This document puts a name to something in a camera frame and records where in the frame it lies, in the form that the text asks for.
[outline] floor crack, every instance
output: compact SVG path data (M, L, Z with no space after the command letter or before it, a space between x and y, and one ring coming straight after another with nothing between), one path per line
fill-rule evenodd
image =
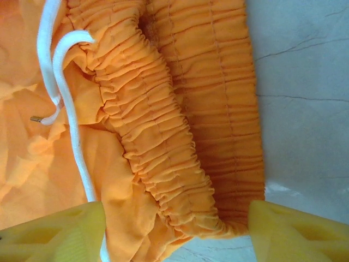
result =
M308 97L286 96L286 95L276 95L276 94L257 94L257 96L258 97L292 98L292 99L302 99L302 100L309 100L309 101L331 101L331 102L349 103L349 100L338 99L338 98L308 98Z
M289 49L287 49L287 50L280 51L280 52L277 52L277 53L270 53L270 54L268 54L268 55L259 57L259 58L255 59L255 62L257 62L257 61L259 61L259 60L262 60L262 59L264 59L264 58L267 58L267 57L277 56L277 55L280 55L280 54L282 54L282 53L287 53L287 52L298 52L298 51L300 51L300 50L308 49L308 48L311 48L311 47L313 47L313 46L326 45L326 44L333 43L333 42L340 42L340 41L348 41L348 40L349 40L349 38L340 38L340 39L334 39L334 40L330 40L330 41L326 41L326 42L322 42L322 43L317 43L317 44L312 44L312 45L308 45L308 46L305 46L305 47L297 48L297 47L299 47L300 45L302 45L302 44L304 44L304 43L306 43L306 42L309 42L310 40L314 40L314 39L320 39L320 38L311 38L311 39L302 41L302 42L300 42L299 44L297 44L296 46L291 47L291 48L289 48Z
M339 15L339 14L342 14L342 13L345 12L348 8L349 8L349 7L345 7L345 8L343 8L342 10L340 10L339 12L334 12L334 13L325 15L325 17L329 17L329 16L332 16L332 15Z

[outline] metal aglet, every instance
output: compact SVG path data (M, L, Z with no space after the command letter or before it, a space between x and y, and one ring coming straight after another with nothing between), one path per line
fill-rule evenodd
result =
M39 123L41 123L43 119L44 119L43 117L39 117L39 116L32 116L31 117L31 121L39 122Z

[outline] gray floor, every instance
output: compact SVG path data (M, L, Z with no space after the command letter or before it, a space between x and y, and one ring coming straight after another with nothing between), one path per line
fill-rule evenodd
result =
M349 224L349 2L247 0L267 200ZM255 262L249 237L195 239L171 261Z

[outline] orange garment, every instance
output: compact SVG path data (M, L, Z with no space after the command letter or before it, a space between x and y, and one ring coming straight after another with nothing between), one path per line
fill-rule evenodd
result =
M86 201L64 110L36 57L43 0L0 2L0 229ZM263 199L252 48L243 0L68 0L64 73L112 261L161 261L194 236L247 233Z

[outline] drawstring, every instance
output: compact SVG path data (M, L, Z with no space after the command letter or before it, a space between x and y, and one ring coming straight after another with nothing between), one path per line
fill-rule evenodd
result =
M37 38L38 59L41 73L43 75L44 84L52 102L56 106L56 112L50 117L37 117L36 119L31 118L33 121L40 122L44 125L53 124L62 108L61 96L56 85L55 76L53 74L50 50L53 24L55 23L60 5L61 0L46 1L40 20Z
M71 146L77 168L80 172L83 187L86 197L89 202L96 201L94 187L86 167L85 160L81 151L79 126L76 117L73 98L69 92L67 81L63 74L63 61L68 50L79 42L93 43L94 40L87 31L77 30L66 34L58 43L53 61L51 60L50 47L52 42L53 24L55 22L60 0L47 0L41 16L37 51L40 63L41 73L43 75L46 90L56 106L56 112L46 118L32 117L31 120L41 122L42 124L53 124L57 118L59 111L62 108L62 99L65 105L68 122L70 127ZM109 253L107 250L106 236L104 234L100 257L102 262L110 262Z

